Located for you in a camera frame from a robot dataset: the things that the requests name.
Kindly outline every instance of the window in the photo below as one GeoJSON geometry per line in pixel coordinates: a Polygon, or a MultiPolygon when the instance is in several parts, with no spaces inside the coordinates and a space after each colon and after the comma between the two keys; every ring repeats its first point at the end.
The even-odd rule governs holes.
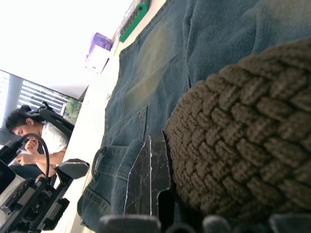
{"type": "Polygon", "coordinates": [[[5,130],[5,119],[11,111],[24,104],[36,110],[42,106],[43,101],[56,113],[75,124],[81,109],[79,101],[0,70],[0,128],[2,130],[5,130]]]}

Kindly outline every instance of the desk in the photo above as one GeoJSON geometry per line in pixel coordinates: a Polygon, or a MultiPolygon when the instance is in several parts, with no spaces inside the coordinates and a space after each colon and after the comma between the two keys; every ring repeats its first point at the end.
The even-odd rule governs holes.
{"type": "MultiPolygon", "coordinates": [[[[92,165],[94,155],[100,148],[104,135],[104,115],[105,107],[108,103],[107,95],[112,93],[118,79],[119,53],[135,40],[164,2],[165,0],[152,1],[147,15],[127,40],[124,43],[115,43],[112,48],[114,56],[109,60],[102,74],[94,76],[93,80],[90,81],[64,161],[71,158],[80,158],[92,165]]],[[[92,179],[90,171],[91,169],[86,177],[73,181],[65,194],[64,197],[70,201],[70,204],[54,230],[55,233],[90,232],[80,225],[81,220],[77,214],[77,202],[82,195],[84,187],[92,179]]]]}

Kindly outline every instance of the man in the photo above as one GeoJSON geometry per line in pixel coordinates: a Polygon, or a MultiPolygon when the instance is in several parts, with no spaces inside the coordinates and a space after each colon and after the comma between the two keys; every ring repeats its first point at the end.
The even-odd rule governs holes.
{"type": "MultiPolygon", "coordinates": [[[[67,136],[56,128],[51,123],[43,124],[34,119],[25,117],[19,112],[19,109],[14,110],[6,120],[6,128],[11,133],[15,135],[24,136],[28,133],[35,133],[43,138],[47,144],[50,156],[50,171],[49,177],[55,174],[54,168],[57,164],[61,164],[65,152],[67,149],[67,144],[69,139],[67,136]]],[[[21,166],[31,165],[31,166],[13,166],[17,174],[21,174],[23,178],[33,178],[36,179],[42,176],[46,172],[46,155],[39,154],[38,150],[38,140],[35,138],[29,138],[25,149],[29,154],[20,154],[17,156],[16,161],[19,162],[21,166]]]]}

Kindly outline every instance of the brown knit hat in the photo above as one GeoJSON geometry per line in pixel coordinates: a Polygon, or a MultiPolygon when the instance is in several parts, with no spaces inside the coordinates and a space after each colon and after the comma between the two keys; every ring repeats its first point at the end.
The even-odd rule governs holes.
{"type": "Polygon", "coordinates": [[[311,212],[311,38],[200,81],[165,127],[181,199],[261,222],[311,212]]]}

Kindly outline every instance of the ceiling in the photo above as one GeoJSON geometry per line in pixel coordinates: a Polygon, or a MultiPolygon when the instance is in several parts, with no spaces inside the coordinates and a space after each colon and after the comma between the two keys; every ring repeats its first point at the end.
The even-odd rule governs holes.
{"type": "Polygon", "coordinates": [[[99,78],[85,69],[94,34],[112,37],[131,2],[0,1],[0,69],[78,99],[99,78]]]}

